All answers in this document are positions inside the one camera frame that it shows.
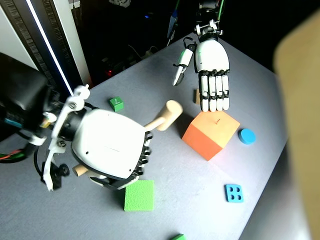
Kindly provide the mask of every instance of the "blue circular block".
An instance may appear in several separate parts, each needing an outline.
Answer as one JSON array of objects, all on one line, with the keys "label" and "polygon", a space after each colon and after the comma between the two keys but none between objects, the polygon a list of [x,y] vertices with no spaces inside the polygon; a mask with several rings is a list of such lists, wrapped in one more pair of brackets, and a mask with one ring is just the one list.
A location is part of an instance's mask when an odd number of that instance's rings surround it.
[{"label": "blue circular block", "polygon": [[244,128],[239,131],[239,139],[242,143],[250,145],[256,141],[256,135],[250,129]]}]

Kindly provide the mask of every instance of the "gray table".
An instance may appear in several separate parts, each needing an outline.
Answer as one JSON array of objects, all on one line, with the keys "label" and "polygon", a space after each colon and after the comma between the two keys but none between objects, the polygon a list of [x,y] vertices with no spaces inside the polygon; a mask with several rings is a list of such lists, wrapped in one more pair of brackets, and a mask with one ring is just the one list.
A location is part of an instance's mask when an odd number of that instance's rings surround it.
[{"label": "gray table", "polygon": [[[287,135],[276,76],[221,42],[231,68],[227,112],[241,127],[256,133],[254,145],[242,144],[235,134],[207,162],[181,140],[188,116],[195,117],[200,106],[193,103],[194,89],[198,88],[193,63],[182,84],[171,86],[176,71],[172,64],[183,50],[179,40],[95,87],[88,100],[111,110],[108,99],[120,96],[125,104],[121,114],[142,125],[153,119],[167,100],[182,104],[185,114],[178,124],[165,132],[153,131],[152,155],[141,179],[155,182],[154,211],[124,212],[123,191],[101,188],[86,176],[70,174],[60,190],[48,192],[29,158],[0,165],[0,239],[167,240],[178,233],[188,240],[238,239]],[[12,136],[0,144],[0,151],[23,145],[22,139]],[[45,154],[47,146],[41,148],[39,156]],[[77,164],[70,148],[55,160],[70,168]],[[240,184],[244,202],[227,202],[225,184]]]}]

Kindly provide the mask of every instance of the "light green square block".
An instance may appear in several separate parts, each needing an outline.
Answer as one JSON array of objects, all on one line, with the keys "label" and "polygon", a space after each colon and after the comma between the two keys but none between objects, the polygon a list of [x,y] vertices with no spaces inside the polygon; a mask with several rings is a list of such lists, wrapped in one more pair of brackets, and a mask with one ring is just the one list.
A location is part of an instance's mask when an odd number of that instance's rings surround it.
[{"label": "light green square block", "polygon": [[116,96],[109,100],[113,111],[118,112],[125,107],[124,101],[119,96]]},{"label": "light green square block", "polygon": [[187,240],[187,239],[186,239],[185,235],[179,234],[178,236],[175,236],[171,240]]},{"label": "light green square block", "polygon": [[138,180],[125,188],[124,211],[148,212],[154,210],[155,192],[153,180]]}]

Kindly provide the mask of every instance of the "green block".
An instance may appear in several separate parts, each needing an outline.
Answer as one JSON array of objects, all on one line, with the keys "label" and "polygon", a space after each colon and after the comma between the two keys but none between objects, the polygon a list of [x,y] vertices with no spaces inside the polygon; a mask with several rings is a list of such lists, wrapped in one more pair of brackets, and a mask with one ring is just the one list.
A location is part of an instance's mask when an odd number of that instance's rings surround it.
[{"label": "green block", "polygon": [[124,101],[119,96],[116,96],[109,100],[113,111],[118,112],[125,107]]},{"label": "green block", "polygon": [[153,180],[138,180],[125,188],[124,211],[147,212],[154,209]]},{"label": "green block", "polygon": [[175,236],[171,240],[187,240],[187,239],[186,239],[185,235],[179,234],[178,236]]}]

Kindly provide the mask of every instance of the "orange cube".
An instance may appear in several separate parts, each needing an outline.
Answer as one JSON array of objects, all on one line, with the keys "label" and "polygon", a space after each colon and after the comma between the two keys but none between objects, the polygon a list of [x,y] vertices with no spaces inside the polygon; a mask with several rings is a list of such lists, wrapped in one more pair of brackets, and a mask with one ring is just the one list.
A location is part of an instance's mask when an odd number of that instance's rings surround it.
[{"label": "orange cube", "polygon": [[224,111],[201,112],[191,122],[182,140],[209,161],[220,152],[240,123]]}]

